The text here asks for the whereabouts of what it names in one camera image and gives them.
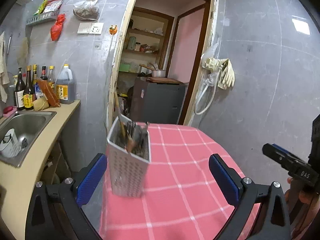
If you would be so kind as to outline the person's right hand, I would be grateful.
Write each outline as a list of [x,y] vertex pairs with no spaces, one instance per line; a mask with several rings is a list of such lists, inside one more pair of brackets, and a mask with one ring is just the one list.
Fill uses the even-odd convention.
[[292,177],[287,178],[287,182],[290,189],[285,192],[285,201],[289,215],[297,211],[296,215],[291,215],[291,233],[298,235],[305,231],[316,217],[319,211],[319,193],[306,193],[302,182]]

